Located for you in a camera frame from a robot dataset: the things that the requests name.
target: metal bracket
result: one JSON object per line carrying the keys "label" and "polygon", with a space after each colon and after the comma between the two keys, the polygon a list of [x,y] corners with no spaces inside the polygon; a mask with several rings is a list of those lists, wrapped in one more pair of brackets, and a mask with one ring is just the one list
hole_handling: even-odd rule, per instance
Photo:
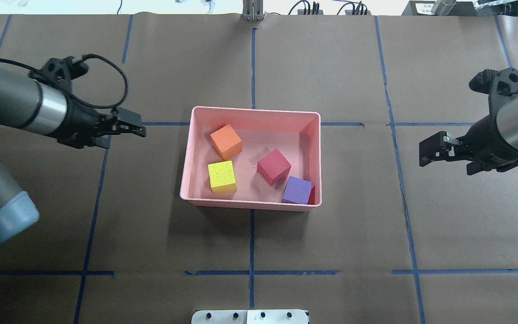
{"label": "metal bracket", "polygon": [[265,18],[263,0],[243,0],[243,20],[261,21]]}
{"label": "metal bracket", "polygon": [[309,324],[306,310],[196,311],[191,324]]}

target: pink plastic container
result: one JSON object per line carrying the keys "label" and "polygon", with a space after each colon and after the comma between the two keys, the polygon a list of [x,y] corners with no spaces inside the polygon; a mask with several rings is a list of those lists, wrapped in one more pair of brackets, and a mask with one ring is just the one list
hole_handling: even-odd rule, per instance
{"label": "pink plastic container", "polygon": [[[231,160],[237,191],[213,193],[207,164],[221,162],[210,134],[231,124],[243,151]],[[279,149],[291,163],[290,176],[315,185],[313,205],[281,203],[286,180],[271,187],[257,172],[257,161]],[[179,195],[197,206],[309,211],[321,205],[321,116],[316,112],[195,107]]]}

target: blue joint cap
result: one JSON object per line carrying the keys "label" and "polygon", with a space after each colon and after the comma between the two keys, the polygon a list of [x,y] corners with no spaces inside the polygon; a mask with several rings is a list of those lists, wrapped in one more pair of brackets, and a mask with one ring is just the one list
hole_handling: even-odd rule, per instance
{"label": "blue joint cap", "polygon": [[35,224],[39,212],[25,191],[21,191],[0,208],[0,244]]}

